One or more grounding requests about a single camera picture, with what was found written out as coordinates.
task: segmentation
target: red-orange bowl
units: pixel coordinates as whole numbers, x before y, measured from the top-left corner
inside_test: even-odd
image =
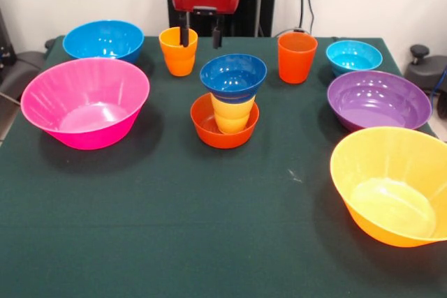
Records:
[[[223,134],[217,128],[214,120],[211,94],[208,93],[199,97],[191,106],[191,119],[196,127],[198,137],[204,143],[214,148],[231,149],[242,146],[249,140],[259,120],[259,109],[255,102],[243,131],[235,134]]]

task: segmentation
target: blue bowl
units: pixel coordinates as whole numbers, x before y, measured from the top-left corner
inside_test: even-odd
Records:
[[[212,59],[200,70],[200,80],[217,99],[243,103],[253,98],[267,76],[267,66],[258,57],[228,54]]]
[[[145,35],[124,21],[102,20],[83,24],[64,38],[65,52],[74,59],[107,57],[135,63]]]
[[[342,40],[326,49],[335,77],[354,70],[373,70],[382,64],[382,54],[367,43]]]

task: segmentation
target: pink bowl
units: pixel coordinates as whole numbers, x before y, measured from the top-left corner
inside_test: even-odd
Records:
[[[99,149],[130,131],[149,95],[149,80],[117,59],[77,59],[37,76],[22,94],[22,113],[76,149]]]

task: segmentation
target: red cup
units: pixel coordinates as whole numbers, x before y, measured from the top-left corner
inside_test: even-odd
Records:
[[[303,83],[309,75],[318,42],[315,37],[292,31],[278,38],[280,78],[289,84]]]

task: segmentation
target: plastic bowl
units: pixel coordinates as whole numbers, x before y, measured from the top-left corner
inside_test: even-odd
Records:
[[[267,66],[258,57],[229,54],[206,63],[200,80],[225,103],[243,103],[256,95],[267,76]]]
[[[403,77],[381,71],[354,71],[332,81],[328,100],[350,131],[374,126],[419,128],[432,114],[430,100]]]
[[[231,149],[242,146],[253,134],[259,119],[259,109],[254,103],[245,129],[239,133],[223,134],[217,128],[214,119],[214,110],[211,103],[211,94],[199,97],[191,106],[191,119],[196,127],[198,137],[211,147]]]
[[[330,173],[353,220],[391,246],[447,240],[447,144],[398,127],[352,133],[336,147]]]
[[[335,77],[353,70],[372,70],[382,64],[382,54],[367,43],[342,40],[332,43],[326,49],[326,57]]]
[[[130,131],[149,95],[149,80],[117,59],[78,59],[54,66],[24,90],[22,112],[69,147],[99,149]]]
[[[145,35],[134,24],[103,20],[83,24],[64,38],[63,46],[74,59],[106,57],[135,63]]]

